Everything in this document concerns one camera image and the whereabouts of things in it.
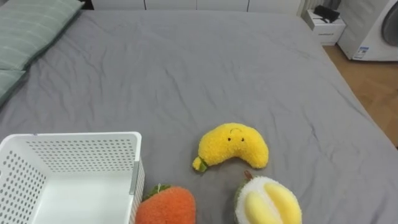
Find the washing machine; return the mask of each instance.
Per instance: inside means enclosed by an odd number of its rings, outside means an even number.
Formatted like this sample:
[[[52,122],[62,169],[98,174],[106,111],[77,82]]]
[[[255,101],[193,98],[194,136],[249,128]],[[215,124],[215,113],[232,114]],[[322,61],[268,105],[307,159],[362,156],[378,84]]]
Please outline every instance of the washing machine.
[[[349,59],[398,61],[398,0],[341,0],[346,29],[338,45]]]

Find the mattress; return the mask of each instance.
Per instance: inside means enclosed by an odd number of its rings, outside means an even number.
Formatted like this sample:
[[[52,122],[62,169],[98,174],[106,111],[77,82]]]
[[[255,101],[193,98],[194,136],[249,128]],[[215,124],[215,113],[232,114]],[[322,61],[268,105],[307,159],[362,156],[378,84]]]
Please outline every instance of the mattress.
[[[256,128],[265,169],[192,169],[219,124]],[[0,112],[13,133],[139,131],[148,192],[179,185],[197,223],[233,223],[244,170],[298,198],[304,223],[397,223],[398,152],[299,18],[210,11],[86,11]]]

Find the wooden floor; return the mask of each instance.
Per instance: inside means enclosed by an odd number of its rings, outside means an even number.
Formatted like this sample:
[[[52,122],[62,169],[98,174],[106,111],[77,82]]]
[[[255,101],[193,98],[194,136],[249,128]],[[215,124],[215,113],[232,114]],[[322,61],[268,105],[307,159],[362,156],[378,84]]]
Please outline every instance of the wooden floor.
[[[398,146],[398,63],[355,62],[337,46],[324,49],[373,120]]]

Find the label sticker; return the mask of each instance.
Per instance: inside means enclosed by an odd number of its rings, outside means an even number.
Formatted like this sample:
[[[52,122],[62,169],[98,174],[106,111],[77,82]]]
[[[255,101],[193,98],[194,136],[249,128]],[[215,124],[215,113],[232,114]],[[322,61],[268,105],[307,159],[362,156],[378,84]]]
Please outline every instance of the label sticker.
[[[354,55],[354,58],[356,59],[362,59],[366,52],[369,50],[369,47],[360,47],[357,53]]]

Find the white cabinet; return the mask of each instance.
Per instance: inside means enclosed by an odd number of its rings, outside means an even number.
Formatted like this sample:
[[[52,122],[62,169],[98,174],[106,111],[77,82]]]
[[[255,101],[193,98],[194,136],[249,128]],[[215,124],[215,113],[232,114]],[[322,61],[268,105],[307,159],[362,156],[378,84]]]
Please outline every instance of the white cabinet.
[[[144,0],[92,0],[92,2],[95,10],[145,9]]]
[[[248,9],[249,0],[197,0],[198,10],[242,11]]]
[[[147,9],[195,10],[197,0],[145,0]]]
[[[274,12],[296,16],[300,3],[301,0],[250,0],[249,12]]]

